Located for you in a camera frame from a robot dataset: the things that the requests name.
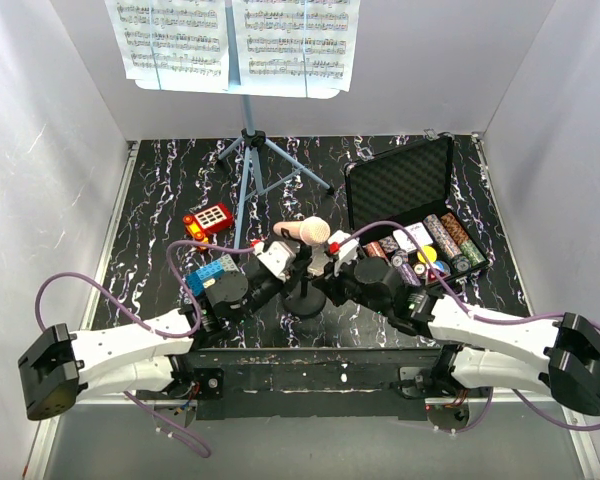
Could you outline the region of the black microphone stand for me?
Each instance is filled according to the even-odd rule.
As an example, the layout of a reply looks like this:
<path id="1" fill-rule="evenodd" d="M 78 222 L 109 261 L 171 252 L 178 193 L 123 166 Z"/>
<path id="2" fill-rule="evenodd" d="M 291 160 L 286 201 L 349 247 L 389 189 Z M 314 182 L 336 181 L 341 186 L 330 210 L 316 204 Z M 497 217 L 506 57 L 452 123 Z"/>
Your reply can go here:
<path id="1" fill-rule="evenodd" d="M 299 319 L 309 319 L 321 313 L 326 305 L 326 297 L 312 286 L 311 278 L 308 275 L 294 289 L 289 298 L 282 298 L 282 304 L 284 309 L 291 315 Z"/>

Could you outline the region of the pink toy microphone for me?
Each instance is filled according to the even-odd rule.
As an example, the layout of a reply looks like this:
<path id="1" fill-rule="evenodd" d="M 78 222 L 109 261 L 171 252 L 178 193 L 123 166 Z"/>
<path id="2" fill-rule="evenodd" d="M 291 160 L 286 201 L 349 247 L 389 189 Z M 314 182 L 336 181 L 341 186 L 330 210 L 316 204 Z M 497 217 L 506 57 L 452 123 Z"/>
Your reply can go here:
<path id="1" fill-rule="evenodd" d="M 317 216 L 301 221 L 277 222 L 273 226 L 273 232 L 283 238 L 300 241 L 309 246 L 321 245 L 331 236 L 329 224 Z"/>

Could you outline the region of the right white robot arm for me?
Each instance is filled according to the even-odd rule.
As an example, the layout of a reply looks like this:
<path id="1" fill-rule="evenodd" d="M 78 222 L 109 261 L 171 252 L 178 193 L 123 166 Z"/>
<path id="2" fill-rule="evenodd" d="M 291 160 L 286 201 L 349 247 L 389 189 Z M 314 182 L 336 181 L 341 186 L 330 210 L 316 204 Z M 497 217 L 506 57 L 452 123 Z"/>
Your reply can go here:
<path id="1" fill-rule="evenodd" d="M 357 303 L 401 333 L 440 343 L 422 376 L 425 392 L 451 398 L 477 388 L 526 390 L 600 416 L 600 333 L 581 315 L 526 322 L 466 305 L 439 289 L 407 284 L 380 257 L 331 259 L 312 284 L 335 305 Z"/>

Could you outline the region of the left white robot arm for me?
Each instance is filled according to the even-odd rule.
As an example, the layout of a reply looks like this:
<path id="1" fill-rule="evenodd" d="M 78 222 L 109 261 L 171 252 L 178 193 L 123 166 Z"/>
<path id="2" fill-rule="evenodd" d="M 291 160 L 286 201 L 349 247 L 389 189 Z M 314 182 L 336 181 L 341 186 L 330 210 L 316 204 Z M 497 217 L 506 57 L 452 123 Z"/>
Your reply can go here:
<path id="1" fill-rule="evenodd" d="M 177 357 L 213 346 L 227 321 L 289 293 L 312 256 L 311 247 L 284 241 L 257 241 L 250 252 L 253 272 L 223 267 L 204 280 L 195 304 L 102 330 L 72 332 L 64 323 L 42 327 L 17 362 L 27 418 L 46 420 L 85 398 L 123 391 L 185 398 L 198 379 L 177 365 Z"/>

